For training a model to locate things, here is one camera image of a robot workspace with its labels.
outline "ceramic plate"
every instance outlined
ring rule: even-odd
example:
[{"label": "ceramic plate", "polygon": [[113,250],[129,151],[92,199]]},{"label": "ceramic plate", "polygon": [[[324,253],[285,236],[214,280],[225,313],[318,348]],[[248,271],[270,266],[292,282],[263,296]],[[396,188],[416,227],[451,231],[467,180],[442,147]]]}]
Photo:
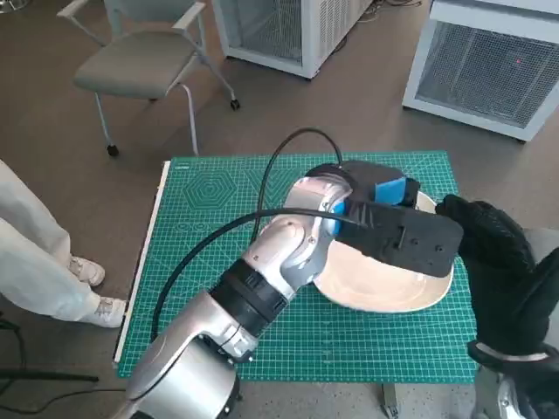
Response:
[{"label": "ceramic plate", "polygon": [[[435,202],[418,193],[418,210],[435,212]],[[437,304],[452,283],[451,272],[445,278],[396,268],[360,251],[334,241],[328,250],[324,272],[314,281],[331,301],[366,312],[409,313]]]}]

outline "concrete floor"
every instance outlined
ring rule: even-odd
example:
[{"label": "concrete floor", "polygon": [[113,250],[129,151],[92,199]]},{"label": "concrete floor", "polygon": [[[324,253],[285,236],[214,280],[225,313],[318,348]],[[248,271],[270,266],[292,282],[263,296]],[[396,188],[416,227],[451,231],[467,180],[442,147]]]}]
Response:
[{"label": "concrete floor", "polygon": [[[74,254],[103,264],[100,293],[126,298],[162,161],[192,155],[186,99],[173,92],[148,105],[107,99],[107,115],[121,148],[118,160],[103,148],[91,93],[72,85],[77,67],[96,46],[55,18],[66,0],[35,0],[26,10],[0,16],[0,158],[45,202],[72,237]],[[402,110],[411,60],[427,12],[390,10],[359,24],[347,46],[308,82],[237,60],[223,63],[243,108],[233,113],[214,80],[201,71],[195,87],[203,155],[270,153],[295,128],[327,129],[346,151],[447,150],[461,192],[502,207],[525,226],[559,228],[559,168],[551,118],[532,143],[467,127],[425,113]],[[88,24],[108,34],[102,4],[84,12]],[[207,10],[212,53],[219,47]],[[301,141],[291,152],[328,151]],[[0,310],[24,331],[32,367],[95,373],[101,387],[123,387],[111,355],[116,331],[47,319],[0,301]],[[559,344],[557,322],[549,340]],[[14,366],[16,347],[0,341],[2,366]],[[87,385],[19,382],[0,401],[29,408],[60,392]],[[382,417],[377,387],[369,384],[244,383],[245,402],[232,417]],[[398,386],[404,417],[465,418],[470,386]],[[52,405],[40,418],[109,417],[121,394],[80,396]],[[2,418],[11,419],[3,412]]]}]

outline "shoe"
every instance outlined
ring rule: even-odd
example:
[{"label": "shoe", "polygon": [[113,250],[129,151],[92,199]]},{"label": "shoe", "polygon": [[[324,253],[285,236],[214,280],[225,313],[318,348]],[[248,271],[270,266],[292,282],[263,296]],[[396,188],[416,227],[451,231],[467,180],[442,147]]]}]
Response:
[{"label": "shoe", "polygon": [[78,277],[79,281],[90,286],[97,286],[105,279],[105,270],[100,264],[84,258],[72,256],[68,270]]},{"label": "shoe", "polygon": [[80,321],[101,327],[120,327],[125,309],[126,301],[101,297],[97,310]]}]

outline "chair wheel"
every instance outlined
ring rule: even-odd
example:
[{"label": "chair wheel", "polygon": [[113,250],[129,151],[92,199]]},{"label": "chair wheel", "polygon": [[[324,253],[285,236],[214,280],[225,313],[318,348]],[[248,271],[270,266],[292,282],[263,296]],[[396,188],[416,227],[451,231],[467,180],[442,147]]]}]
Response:
[{"label": "chair wheel", "polygon": [[234,99],[234,100],[231,101],[231,109],[232,109],[233,111],[239,110],[240,107],[241,107],[241,104],[238,103],[238,100]]},{"label": "chair wheel", "polygon": [[116,157],[120,153],[116,146],[107,146],[107,152],[111,157]]}]

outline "green cutting mat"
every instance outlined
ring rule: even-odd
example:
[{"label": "green cutting mat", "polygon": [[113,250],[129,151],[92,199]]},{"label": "green cutting mat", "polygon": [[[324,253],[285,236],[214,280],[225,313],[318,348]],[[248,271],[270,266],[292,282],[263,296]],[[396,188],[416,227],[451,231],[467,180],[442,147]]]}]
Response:
[{"label": "green cutting mat", "polygon": [[[403,170],[436,201],[456,193],[444,152],[348,153]],[[332,155],[282,155],[266,192],[266,207],[283,203],[291,184]],[[130,376],[149,342],[157,294],[174,266],[199,240],[237,216],[253,212],[268,156],[180,158],[171,162],[159,214],[126,336],[119,376]],[[245,250],[252,224],[219,238],[177,280],[162,312],[168,325],[200,289],[212,287]],[[305,287],[265,332],[256,360],[240,367],[255,381],[470,382],[466,354],[474,336],[466,271],[457,263],[448,295],[410,314],[360,313]]]}]

